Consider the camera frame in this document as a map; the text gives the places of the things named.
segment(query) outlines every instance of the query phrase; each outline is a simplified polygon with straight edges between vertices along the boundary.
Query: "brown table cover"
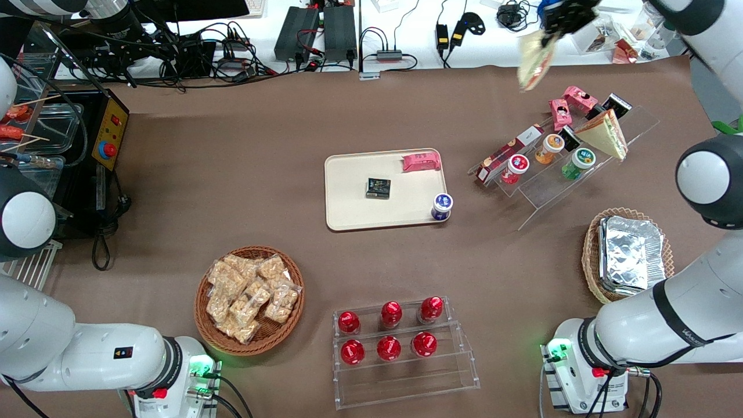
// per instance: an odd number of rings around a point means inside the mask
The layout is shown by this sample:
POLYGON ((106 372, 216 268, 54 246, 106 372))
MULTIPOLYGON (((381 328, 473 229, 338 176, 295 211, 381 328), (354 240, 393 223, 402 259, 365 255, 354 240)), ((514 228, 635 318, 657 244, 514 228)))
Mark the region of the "brown table cover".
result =
MULTIPOLYGON (((210 263, 243 245, 271 245, 297 262, 307 304, 294 333, 273 352, 223 358, 224 375, 268 417, 536 417, 538 345, 567 318, 595 315, 580 252, 588 223, 606 208, 652 217, 680 270, 722 232, 682 200, 675 164, 714 136, 677 57, 642 65, 552 68, 518 92, 513 68, 301 74, 224 89, 128 89, 132 110, 118 173, 134 204, 110 239, 114 268, 90 264, 90 241, 66 242, 45 289, 79 322, 131 322, 164 335, 198 337, 192 302, 210 263), (523 231, 531 209, 467 170, 548 112, 578 85, 616 92, 661 123, 523 231), (334 233, 325 225, 323 162, 333 154, 434 147, 455 206, 443 225, 334 233), (473 346, 480 390, 336 412, 331 313, 385 301, 448 295, 473 346)), ((657 370, 661 417, 735 417, 743 411, 737 364, 657 370)), ((636 416, 643 383, 631 380, 636 416)), ((228 390, 222 392, 237 406, 228 390)), ((53 418, 127 417, 114 391, 29 393, 53 418)), ((551 408, 547 417, 565 417, 551 408)), ((34 417, 0 388, 0 416, 34 417)), ((220 409, 222 417, 227 412, 220 409)))

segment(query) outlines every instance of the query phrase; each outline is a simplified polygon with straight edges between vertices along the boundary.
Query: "white tray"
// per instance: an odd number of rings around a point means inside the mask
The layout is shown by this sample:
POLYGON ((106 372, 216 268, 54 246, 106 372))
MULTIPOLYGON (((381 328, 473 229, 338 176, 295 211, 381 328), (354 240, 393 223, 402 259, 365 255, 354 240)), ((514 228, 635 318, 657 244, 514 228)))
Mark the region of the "white tray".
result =
POLYGON ((403 173, 403 157, 433 148, 331 155, 325 160, 325 221, 333 231, 439 223, 433 198, 447 192, 439 170, 403 173), (388 179, 389 199, 366 197, 369 178, 388 179))

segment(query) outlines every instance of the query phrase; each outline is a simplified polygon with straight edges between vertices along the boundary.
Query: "yellow control panel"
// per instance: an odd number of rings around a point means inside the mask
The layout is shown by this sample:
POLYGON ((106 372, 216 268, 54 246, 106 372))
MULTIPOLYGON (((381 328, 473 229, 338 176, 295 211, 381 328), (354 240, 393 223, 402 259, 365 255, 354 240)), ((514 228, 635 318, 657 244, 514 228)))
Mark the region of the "yellow control panel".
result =
POLYGON ((92 154, 93 158, 110 171, 114 170, 127 122, 129 122, 129 115, 115 100, 108 99, 92 154))

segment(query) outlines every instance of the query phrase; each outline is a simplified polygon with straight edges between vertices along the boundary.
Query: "aluminum foil container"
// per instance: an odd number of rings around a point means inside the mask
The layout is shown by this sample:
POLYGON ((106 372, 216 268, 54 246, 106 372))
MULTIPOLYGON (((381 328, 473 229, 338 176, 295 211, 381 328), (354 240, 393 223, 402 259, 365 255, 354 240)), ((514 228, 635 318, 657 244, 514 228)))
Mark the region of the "aluminum foil container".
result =
POLYGON ((599 266, 604 288, 634 295, 666 278, 663 234, 650 221, 610 216, 599 227, 599 266))

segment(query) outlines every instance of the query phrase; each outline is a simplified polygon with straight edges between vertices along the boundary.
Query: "small bottle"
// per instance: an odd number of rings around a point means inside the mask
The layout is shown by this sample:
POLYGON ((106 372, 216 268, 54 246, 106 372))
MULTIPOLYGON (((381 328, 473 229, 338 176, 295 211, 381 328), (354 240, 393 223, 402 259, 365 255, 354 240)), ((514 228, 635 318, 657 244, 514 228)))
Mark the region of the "small bottle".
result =
POLYGON ((444 311, 444 300, 439 296, 428 298, 421 303, 421 307, 418 308, 418 321, 421 324, 433 324, 436 322, 436 318, 441 316, 444 311))
POLYGON ((411 341, 410 348, 418 357, 430 357, 436 352, 438 341, 430 332, 419 332, 411 341))
POLYGON ((508 159, 508 165, 501 173, 501 180, 506 184, 514 184, 526 170, 529 170, 529 160, 522 154, 514 154, 508 159))
POLYGON ((377 343, 377 354, 384 361, 395 361, 400 357, 403 348, 397 338, 387 335, 377 343))
POLYGON ((338 329, 346 335, 356 335, 361 330, 359 315, 351 311, 345 311, 338 317, 338 329))
POLYGON ((340 358, 351 366, 359 364, 365 354, 364 346, 358 340, 348 340, 340 348, 340 358))
POLYGON ((542 148, 534 154, 534 158, 542 164, 550 164, 555 155, 565 148, 565 141, 560 135, 550 134, 542 143, 542 148))
POLYGON ((451 196, 446 193, 439 193, 433 198, 433 208, 431 209, 431 216, 437 221, 444 221, 449 219, 449 212, 452 210, 454 200, 451 196))
POLYGON ((580 175, 596 164, 596 154, 588 148, 578 148, 570 161, 562 166, 562 175, 568 180, 577 180, 580 175))
POLYGON ((392 301, 382 306, 382 326, 387 329, 395 328, 403 318, 403 308, 399 303, 392 301))

